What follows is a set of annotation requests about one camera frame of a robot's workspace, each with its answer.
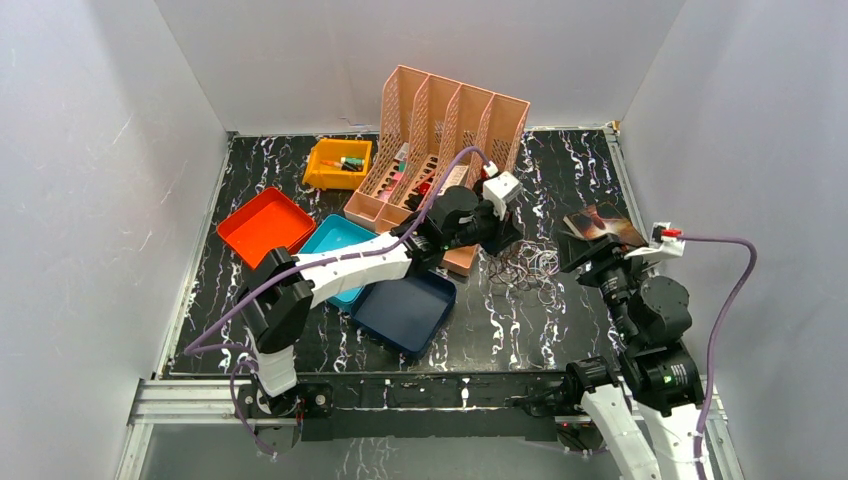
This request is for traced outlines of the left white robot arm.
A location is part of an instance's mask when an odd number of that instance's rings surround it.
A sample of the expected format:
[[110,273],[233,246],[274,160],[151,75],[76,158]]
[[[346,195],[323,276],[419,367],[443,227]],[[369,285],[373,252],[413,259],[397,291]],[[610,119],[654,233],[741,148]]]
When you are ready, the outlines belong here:
[[452,249],[479,245],[499,254],[523,237],[514,219],[522,191],[503,173],[472,189],[448,188],[369,241],[322,253],[269,252],[233,309],[246,321],[254,347],[255,405],[274,416],[297,407],[294,345],[313,308],[350,289],[426,272]]

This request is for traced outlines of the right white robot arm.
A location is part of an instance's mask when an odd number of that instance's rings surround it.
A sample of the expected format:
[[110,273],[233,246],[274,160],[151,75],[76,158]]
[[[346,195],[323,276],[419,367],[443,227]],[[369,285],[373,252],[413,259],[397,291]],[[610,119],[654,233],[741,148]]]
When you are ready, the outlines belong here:
[[587,414],[625,479],[710,479],[703,442],[710,399],[682,341],[692,325],[689,293],[649,273],[648,257],[682,244],[664,237],[633,248],[614,234],[558,236],[561,270],[600,291],[623,344],[615,373],[603,357],[573,361],[561,388],[565,405]]

